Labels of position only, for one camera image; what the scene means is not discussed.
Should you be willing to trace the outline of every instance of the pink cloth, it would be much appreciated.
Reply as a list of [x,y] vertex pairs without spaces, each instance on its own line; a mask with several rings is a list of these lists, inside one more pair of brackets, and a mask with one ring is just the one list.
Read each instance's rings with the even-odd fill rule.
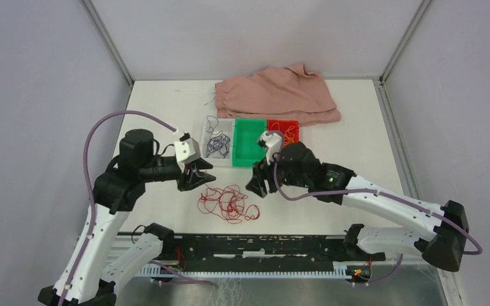
[[324,79],[304,64],[227,78],[215,90],[219,118],[297,120],[302,126],[341,120]]

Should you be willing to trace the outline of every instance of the red tray compartment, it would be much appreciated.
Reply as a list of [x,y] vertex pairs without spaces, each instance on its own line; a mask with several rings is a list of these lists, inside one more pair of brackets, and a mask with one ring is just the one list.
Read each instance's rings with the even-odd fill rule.
[[299,141],[299,122],[296,120],[268,120],[268,131],[281,131],[285,136],[285,147]]

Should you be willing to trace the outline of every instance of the small white string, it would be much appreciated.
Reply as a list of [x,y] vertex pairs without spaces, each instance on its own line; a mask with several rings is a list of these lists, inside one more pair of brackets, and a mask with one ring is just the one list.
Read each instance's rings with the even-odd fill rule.
[[201,91],[200,89],[176,89],[175,91],[197,91],[197,92],[204,92],[206,94],[217,93],[216,91]]
[[[216,91],[201,91],[200,89],[176,89],[175,90],[176,92],[178,91],[197,91],[197,92],[203,92],[204,94],[216,94],[217,92]],[[215,97],[217,95],[215,95],[211,100],[209,100],[209,102],[207,102],[206,104],[204,104],[204,106],[208,105],[209,103],[213,102],[213,100],[215,100]]]

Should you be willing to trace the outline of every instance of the plastic tray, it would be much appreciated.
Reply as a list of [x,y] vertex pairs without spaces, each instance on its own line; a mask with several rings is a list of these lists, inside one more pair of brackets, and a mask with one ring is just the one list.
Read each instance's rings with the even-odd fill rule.
[[299,122],[296,120],[268,120],[267,129],[268,131],[281,131],[281,133],[285,136],[285,146],[291,143],[299,142]]
[[[211,124],[213,132],[209,133],[208,129]],[[234,145],[234,126],[235,119],[220,119],[209,116],[204,120],[202,124],[202,136],[200,138],[200,150],[202,153],[202,158],[213,166],[231,167],[232,166],[232,154]],[[207,144],[212,137],[217,137],[223,133],[230,137],[230,143],[228,145],[229,152],[226,156],[223,156],[219,152],[213,152],[207,155]]]
[[257,141],[267,131],[267,121],[261,119],[236,119],[234,129],[234,167],[250,167],[265,157],[265,151]]

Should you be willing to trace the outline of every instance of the yellow string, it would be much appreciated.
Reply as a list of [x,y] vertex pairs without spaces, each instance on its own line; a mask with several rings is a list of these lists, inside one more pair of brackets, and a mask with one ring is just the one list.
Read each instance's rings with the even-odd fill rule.
[[[270,130],[277,129],[278,131],[281,131],[281,125],[278,122],[275,122],[274,124],[271,125]],[[291,131],[295,130],[295,126],[289,127],[283,134],[285,136],[285,147],[291,143],[295,143],[296,140],[295,138],[295,133],[292,133]]]

